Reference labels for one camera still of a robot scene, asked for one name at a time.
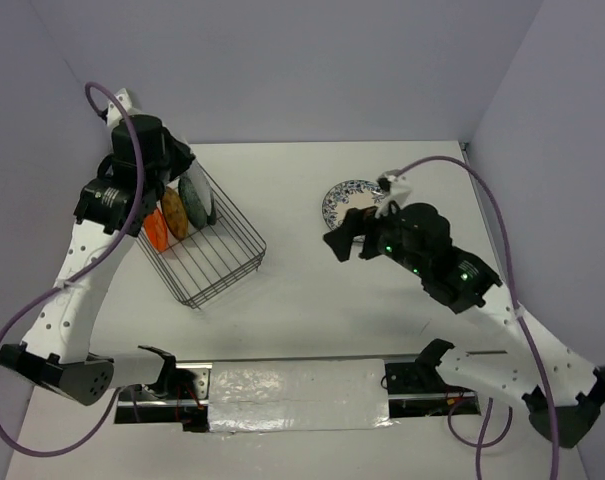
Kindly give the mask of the blue white floral plate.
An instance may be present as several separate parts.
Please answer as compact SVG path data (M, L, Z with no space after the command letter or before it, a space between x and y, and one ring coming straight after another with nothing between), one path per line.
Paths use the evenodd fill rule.
M377 183L346 180L329 189L322 201L322 217L330 230L338 228L349 209L377 207L386 194Z

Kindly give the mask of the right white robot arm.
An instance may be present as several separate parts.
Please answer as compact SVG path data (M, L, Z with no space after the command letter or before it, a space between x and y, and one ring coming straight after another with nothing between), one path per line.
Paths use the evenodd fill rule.
M324 234L336 258L350 258L355 238L363 260L386 257L416 275L431 299L461 315L508 358L483 363L444 339L417 356L417 380L428 391L461 386L523 409L533 429L571 449L591 430L605 404L605 366L596 366L564 345L525 308L516 307L499 275L480 257L454 246L449 221L430 204L378 215L352 208L342 224Z

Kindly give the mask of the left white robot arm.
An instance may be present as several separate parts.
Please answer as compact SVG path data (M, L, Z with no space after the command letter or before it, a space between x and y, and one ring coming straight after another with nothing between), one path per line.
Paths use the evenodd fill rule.
M175 357L157 347L94 354L93 327L111 281L157 208L166 186L195 156L151 115L137 114L111 131L113 151L81 191L71 242L55 295L17 344L0 347L0 366L82 405L111 388L142 385L153 397L177 389Z

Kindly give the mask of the red teal floral plate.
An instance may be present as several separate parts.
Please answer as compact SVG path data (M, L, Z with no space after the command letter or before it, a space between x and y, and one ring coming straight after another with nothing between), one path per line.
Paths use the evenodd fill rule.
M207 216L213 211L212 189L204 170L197 159L195 159L188 170L188 177L193 183L198 198L202 202Z

